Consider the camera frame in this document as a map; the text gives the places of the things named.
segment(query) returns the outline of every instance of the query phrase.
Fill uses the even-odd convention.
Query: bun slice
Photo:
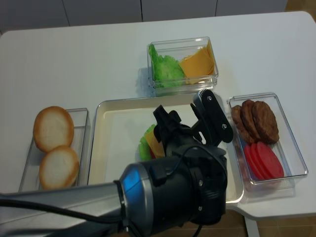
[[[39,166],[39,181],[43,189],[70,187],[76,180],[79,161],[76,152],[66,146],[50,151]]]
[[[36,146],[49,152],[58,146],[70,146],[74,138],[74,122],[70,114],[61,107],[52,106],[37,115],[33,137]]]

